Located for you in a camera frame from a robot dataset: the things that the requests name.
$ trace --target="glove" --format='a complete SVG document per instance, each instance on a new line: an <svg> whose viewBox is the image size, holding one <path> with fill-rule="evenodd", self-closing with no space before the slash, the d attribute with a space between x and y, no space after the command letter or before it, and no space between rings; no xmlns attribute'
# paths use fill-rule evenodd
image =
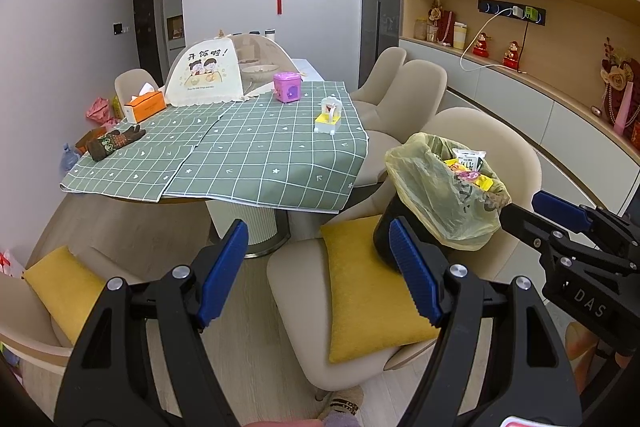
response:
<svg viewBox="0 0 640 427"><path fill-rule="evenodd" d="M94 162L104 160L108 155L113 154L118 149L139 140L145 136L146 130L140 130L140 126L129 127L125 132L111 131L99 138L92 140L86 146Z"/></svg>

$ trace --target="screw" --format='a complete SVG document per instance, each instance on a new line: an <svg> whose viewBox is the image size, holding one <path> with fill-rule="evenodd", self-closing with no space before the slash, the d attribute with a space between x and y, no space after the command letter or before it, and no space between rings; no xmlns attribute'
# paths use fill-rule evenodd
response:
<svg viewBox="0 0 640 427"><path fill-rule="evenodd" d="M171 275L174 276L174 279L186 279L190 273L191 273L191 268L182 264L180 266L176 266L172 270Z"/></svg>
<svg viewBox="0 0 640 427"><path fill-rule="evenodd" d="M449 271L451 272L453 277L460 277L460 279L466 277L466 274L468 273L466 266L464 266L463 264L452 264L451 266L449 266Z"/></svg>
<svg viewBox="0 0 640 427"><path fill-rule="evenodd" d="M124 281L120 277L113 277L112 279L109 279L109 282L107 283L107 288L110 289L111 291L115 291L122 288L123 284L124 284Z"/></svg>
<svg viewBox="0 0 640 427"><path fill-rule="evenodd" d="M516 279L516 285L521 290L528 290L531 288L531 281L522 275Z"/></svg>

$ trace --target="white cable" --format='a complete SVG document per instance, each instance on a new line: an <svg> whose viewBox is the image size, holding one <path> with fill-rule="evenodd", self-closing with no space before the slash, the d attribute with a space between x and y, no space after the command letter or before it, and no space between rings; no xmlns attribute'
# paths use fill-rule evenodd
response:
<svg viewBox="0 0 640 427"><path fill-rule="evenodd" d="M462 68L463 71L467 71L467 72L471 72L471 71L478 71L481 70L482 68L490 68L490 67L494 67L494 68L504 68L506 70L511 70L513 71L512 68L508 68L507 66L503 66L501 64L487 64L486 66L480 66L479 68L474 68L472 70L465 70L464 66L462 65L462 58L465 56L466 52L469 51L469 48L471 46L473 46L474 44L476 44L476 39L480 36L480 33L482 33L482 30L484 30L486 28L486 26L488 25L489 22L491 22L492 20L494 20L498 15L502 15L505 12L511 12L513 13L513 8L505 8L504 10L499 11L497 14L495 14L493 17L491 17L487 22L484 23L484 26L482 26L482 28L480 28L480 31L476 34L476 36L473 38L473 40L471 41L471 44L469 44L466 47L466 50L463 52L462 55L460 55L460 68Z"/></svg>

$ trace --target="foot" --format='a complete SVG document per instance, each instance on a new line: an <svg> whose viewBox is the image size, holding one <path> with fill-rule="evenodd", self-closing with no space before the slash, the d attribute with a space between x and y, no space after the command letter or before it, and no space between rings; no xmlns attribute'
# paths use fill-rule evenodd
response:
<svg viewBox="0 0 640 427"><path fill-rule="evenodd" d="M335 391L329 398L329 404L318 416L319 419L325 418L329 413L342 412L355 415L362 406L364 393L362 388L357 385L344 391Z"/></svg>

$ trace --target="wooden floor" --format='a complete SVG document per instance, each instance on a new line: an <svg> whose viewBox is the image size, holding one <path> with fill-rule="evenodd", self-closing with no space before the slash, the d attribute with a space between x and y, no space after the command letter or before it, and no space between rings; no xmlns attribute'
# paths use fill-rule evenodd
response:
<svg viewBox="0 0 640 427"><path fill-rule="evenodd" d="M293 239L313 237L330 216L293 213ZM205 246L210 218L204 203L143 204L103 196L70 194L52 218L31 262L68 244L91 245L144 279L156 279L179 263L190 263ZM222 317L202 334L209 360L238 420L286 420L315 417L322 404L306 381L287 338L266 277L268 258L246 260ZM168 380L158 325L148 324L148 343L162 405L179 414ZM483 322L476 364L463 410L478 399L486 365L490 323ZM397 424L426 367L421 357L398 371L386 371L363 384L359 415L364 427ZM24 363L24 384L36 403L53 415L62 377Z"/></svg>

